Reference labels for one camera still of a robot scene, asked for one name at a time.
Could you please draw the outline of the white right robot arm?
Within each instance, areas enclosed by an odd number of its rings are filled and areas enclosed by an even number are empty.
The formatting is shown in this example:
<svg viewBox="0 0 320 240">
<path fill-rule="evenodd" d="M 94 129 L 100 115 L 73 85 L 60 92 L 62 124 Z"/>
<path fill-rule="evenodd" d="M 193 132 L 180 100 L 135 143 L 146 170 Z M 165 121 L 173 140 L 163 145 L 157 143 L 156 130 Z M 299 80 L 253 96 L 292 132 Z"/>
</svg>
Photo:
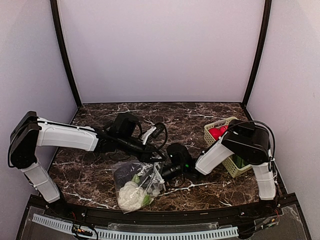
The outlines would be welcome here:
<svg viewBox="0 0 320 240">
<path fill-rule="evenodd" d="M 272 169 L 275 150 L 275 135 L 267 124 L 257 120 L 234 119 L 222 136 L 202 151 L 197 159 L 192 158 L 184 145 L 170 144 L 166 151 L 171 164 L 163 168 L 161 176 L 167 182 L 179 175 L 197 180 L 235 155 L 251 165 L 262 200 L 255 205 L 255 213 L 266 217 L 275 208 L 273 199 L 277 190 Z"/>
</svg>

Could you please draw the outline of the red fake apple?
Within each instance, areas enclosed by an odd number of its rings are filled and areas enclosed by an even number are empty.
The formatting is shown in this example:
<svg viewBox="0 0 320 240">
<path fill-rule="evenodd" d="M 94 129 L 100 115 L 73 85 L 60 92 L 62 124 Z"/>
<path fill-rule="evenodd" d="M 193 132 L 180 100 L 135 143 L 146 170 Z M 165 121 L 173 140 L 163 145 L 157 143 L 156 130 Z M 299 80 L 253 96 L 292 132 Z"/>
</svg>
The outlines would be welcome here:
<svg viewBox="0 0 320 240">
<path fill-rule="evenodd" d="M 211 134 L 211 136 L 217 141 L 219 139 L 219 137 L 222 135 L 222 132 L 220 129 L 218 128 L 210 128 L 209 133 Z"/>
</svg>

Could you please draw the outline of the clear zip top bag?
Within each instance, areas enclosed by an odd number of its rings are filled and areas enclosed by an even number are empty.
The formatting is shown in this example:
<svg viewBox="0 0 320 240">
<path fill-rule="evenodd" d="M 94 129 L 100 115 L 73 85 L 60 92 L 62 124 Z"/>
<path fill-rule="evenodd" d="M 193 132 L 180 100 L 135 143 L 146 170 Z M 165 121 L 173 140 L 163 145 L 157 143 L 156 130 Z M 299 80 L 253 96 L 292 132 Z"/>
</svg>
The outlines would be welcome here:
<svg viewBox="0 0 320 240">
<path fill-rule="evenodd" d="M 161 176 L 164 164 L 162 162 L 144 163 L 144 162 L 140 162 L 138 160 L 118 162 L 111 167 L 112 176 L 117 168 L 119 168 L 124 163 L 128 163 L 128 162 L 134 162 L 134 163 L 141 164 L 141 167 L 139 169 L 140 171 L 133 176 L 131 181 L 135 182 L 139 187 L 144 189 L 144 192 L 146 194 L 144 201 L 143 201 L 143 206 L 142 206 L 142 208 L 144 208 L 144 207 L 150 205 L 154 201 L 154 199 L 160 195 L 160 193 L 162 193 L 166 190 L 165 180 Z M 117 204 L 118 204 L 119 190 L 125 184 L 122 184 L 122 185 L 116 184 L 116 182 L 114 180 Z M 124 214 L 135 212 L 135 211 L 124 212 L 123 210 L 121 210 L 121 211 Z"/>
</svg>

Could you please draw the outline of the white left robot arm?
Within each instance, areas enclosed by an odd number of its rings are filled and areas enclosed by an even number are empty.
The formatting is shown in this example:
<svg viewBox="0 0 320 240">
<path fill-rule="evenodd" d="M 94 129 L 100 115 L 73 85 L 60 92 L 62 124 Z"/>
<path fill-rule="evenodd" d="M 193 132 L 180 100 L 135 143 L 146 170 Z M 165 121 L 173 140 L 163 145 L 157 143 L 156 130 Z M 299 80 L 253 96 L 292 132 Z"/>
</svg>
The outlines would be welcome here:
<svg viewBox="0 0 320 240">
<path fill-rule="evenodd" d="M 58 217 L 67 218 L 71 208 L 62 200 L 61 190 L 43 168 L 37 150 L 48 148 L 56 152 L 58 148 L 68 148 L 93 153 L 120 150 L 143 163 L 165 160 L 161 147 L 150 144 L 146 133 L 133 136 L 140 127 L 138 119 L 130 113 L 120 113 L 115 121 L 100 128 L 55 122 L 28 111 L 10 134 L 7 165 L 24 174 Z"/>
</svg>

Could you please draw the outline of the white fake cauliflower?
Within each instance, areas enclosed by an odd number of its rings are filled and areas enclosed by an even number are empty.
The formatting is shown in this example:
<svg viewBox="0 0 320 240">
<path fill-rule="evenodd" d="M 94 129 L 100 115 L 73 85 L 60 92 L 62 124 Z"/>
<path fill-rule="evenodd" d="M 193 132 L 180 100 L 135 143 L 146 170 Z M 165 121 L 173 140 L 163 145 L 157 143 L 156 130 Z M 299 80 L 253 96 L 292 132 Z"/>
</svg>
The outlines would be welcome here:
<svg viewBox="0 0 320 240">
<path fill-rule="evenodd" d="M 145 196 L 143 188 L 128 181 L 118 192 L 118 205 L 124 212 L 133 212 L 143 207 Z"/>
</svg>

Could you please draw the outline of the red fake round fruit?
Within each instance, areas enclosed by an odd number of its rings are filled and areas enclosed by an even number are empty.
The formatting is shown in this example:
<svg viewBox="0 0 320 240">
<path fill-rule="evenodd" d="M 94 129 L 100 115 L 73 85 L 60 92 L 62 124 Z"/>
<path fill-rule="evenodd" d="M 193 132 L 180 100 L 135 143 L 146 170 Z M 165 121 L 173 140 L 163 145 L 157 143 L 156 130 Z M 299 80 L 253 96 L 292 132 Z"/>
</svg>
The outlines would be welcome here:
<svg viewBox="0 0 320 240">
<path fill-rule="evenodd" d="M 222 134 L 224 134 L 227 131 L 228 127 L 229 127 L 228 125 L 223 125 L 219 128 L 219 130 Z"/>
</svg>

